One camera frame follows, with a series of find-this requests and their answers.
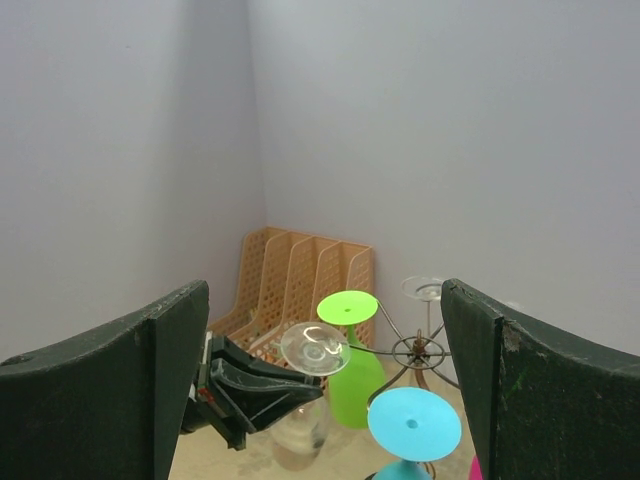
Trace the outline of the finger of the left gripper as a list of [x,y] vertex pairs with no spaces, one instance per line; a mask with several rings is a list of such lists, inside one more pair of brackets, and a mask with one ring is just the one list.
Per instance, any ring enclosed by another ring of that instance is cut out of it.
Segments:
[[322,396],[318,385],[254,376],[245,372],[210,375],[209,388],[217,402],[231,411],[247,434],[268,429],[296,408]]
[[263,378],[289,380],[300,384],[318,385],[318,378],[264,361],[244,351],[226,336],[212,337],[212,358],[223,359],[241,371]]

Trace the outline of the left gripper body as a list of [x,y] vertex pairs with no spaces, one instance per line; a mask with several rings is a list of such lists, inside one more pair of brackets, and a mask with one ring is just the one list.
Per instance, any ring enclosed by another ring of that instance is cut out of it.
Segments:
[[229,409],[225,410],[208,387],[213,334],[206,334],[201,347],[195,376],[190,384],[180,434],[188,435],[209,425],[234,450],[246,448],[246,432]]

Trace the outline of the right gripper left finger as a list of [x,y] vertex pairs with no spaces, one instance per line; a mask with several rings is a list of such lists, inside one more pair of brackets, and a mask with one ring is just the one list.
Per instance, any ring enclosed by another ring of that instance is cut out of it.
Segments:
[[168,478],[208,315],[196,280],[3,361],[2,478]]

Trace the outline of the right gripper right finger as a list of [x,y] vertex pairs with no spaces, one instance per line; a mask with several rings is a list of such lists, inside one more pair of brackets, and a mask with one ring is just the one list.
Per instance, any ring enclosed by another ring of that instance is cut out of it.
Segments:
[[441,312],[486,479],[636,479],[639,359],[458,279]]

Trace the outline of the clear front wine glass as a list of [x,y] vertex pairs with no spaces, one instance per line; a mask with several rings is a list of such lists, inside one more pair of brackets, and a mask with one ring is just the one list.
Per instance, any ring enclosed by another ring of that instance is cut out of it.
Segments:
[[292,410],[269,429],[272,453],[284,469],[299,472],[318,457],[329,434],[330,408],[322,381],[343,370],[350,358],[346,337],[320,322],[299,323],[281,337],[286,364],[302,375]]

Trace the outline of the pink plastic wine glass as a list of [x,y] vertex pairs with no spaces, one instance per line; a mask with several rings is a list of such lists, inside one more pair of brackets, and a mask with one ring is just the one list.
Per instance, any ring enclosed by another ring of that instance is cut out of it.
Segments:
[[479,464],[479,460],[476,456],[472,458],[470,469],[469,469],[469,480],[483,480],[481,467]]

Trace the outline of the green plastic wine glass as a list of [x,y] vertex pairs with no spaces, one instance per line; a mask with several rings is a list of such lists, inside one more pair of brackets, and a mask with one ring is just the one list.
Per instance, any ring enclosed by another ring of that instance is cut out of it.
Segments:
[[337,423],[350,429],[368,428],[368,400],[386,382],[381,362],[356,335],[356,327],[370,320],[378,310],[371,294],[345,290],[329,295],[318,307],[318,317],[334,327],[345,327],[350,359],[328,379],[329,403]]

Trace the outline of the blue plastic wine glass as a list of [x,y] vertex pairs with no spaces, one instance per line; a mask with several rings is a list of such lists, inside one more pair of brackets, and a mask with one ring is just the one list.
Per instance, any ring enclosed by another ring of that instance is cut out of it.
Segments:
[[386,390],[371,402],[368,427],[374,440],[398,458],[372,480],[428,480],[426,463],[449,456],[459,445],[456,410],[439,395],[416,387]]

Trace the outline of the clear tall flute glass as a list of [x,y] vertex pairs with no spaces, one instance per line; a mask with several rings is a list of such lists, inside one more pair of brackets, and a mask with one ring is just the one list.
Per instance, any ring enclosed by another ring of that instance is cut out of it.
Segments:
[[432,324],[432,304],[441,299],[443,280],[438,278],[417,275],[402,281],[403,293],[414,300],[427,305],[426,307],[426,334],[428,338],[435,338],[443,329],[442,326]]

